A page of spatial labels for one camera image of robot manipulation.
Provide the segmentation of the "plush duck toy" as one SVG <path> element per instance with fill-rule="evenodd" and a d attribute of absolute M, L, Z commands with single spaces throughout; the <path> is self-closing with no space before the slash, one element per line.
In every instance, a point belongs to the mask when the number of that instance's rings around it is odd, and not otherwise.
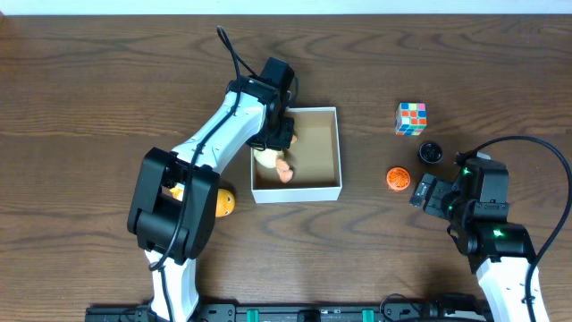
<path fill-rule="evenodd" d="M 281 182 L 288 183 L 293 178 L 293 169 L 286 161 L 285 154 L 282 150 L 253 148 L 253 155 L 261 166 L 274 169 L 279 175 Z"/>

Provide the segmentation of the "white cardboard box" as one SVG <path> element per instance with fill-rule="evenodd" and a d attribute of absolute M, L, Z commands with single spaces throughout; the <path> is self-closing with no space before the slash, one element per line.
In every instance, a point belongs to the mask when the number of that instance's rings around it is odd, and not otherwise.
<path fill-rule="evenodd" d="M 292 108 L 297 141 L 283 151 L 282 158 L 293 171 L 282 182 L 275 168 L 258 162 L 251 151 L 251 192 L 258 204 L 335 201 L 341 194 L 341 155 L 337 111 L 330 107 Z"/>

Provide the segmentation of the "colourful puzzle cube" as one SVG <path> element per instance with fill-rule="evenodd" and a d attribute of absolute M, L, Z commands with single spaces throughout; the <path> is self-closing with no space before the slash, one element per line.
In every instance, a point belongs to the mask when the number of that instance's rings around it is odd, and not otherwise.
<path fill-rule="evenodd" d="M 394 128 L 397 136 L 419 136 L 427 127 L 424 103 L 400 103 L 395 112 Z"/>

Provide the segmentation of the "orange yellow rubber toy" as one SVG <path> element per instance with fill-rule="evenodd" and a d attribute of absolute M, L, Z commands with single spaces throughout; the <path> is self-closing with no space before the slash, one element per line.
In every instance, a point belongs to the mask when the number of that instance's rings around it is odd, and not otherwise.
<path fill-rule="evenodd" d="M 177 183 L 173 188 L 169 190 L 171 195 L 179 200 L 182 201 L 183 192 L 184 192 L 184 185 L 181 183 Z M 234 195 L 225 189 L 219 189 L 217 195 L 217 203 L 216 203 L 216 217 L 224 217 L 230 215 L 236 206 L 236 199 Z"/>

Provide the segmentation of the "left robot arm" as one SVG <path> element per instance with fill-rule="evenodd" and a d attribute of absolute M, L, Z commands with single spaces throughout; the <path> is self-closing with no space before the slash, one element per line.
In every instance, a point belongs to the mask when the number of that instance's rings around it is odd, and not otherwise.
<path fill-rule="evenodd" d="M 286 108 L 299 85 L 291 73 L 263 72 L 232 80 L 220 109 L 184 143 L 144 156 L 127 229 L 146 253 L 158 321 L 188 321 L 198 309 L 196 259 L 215 226 L 220 176 L 243 145 L 285 149 L 294 121 Z"/>

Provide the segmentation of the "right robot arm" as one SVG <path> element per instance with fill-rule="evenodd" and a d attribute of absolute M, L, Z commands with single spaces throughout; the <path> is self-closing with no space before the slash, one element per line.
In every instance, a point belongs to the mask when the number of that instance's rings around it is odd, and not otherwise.
<path fill-rule="evenodd" d="M 475 157 L 453 181 L 423 174 L 410 204 L 449 223 L 447 233 L 467 257 L 495 321 L 530 321 L 528 303 L 536 321 L 547 321 L 530 235 L 508 221 L 508 187 L 503 163 Z"/>

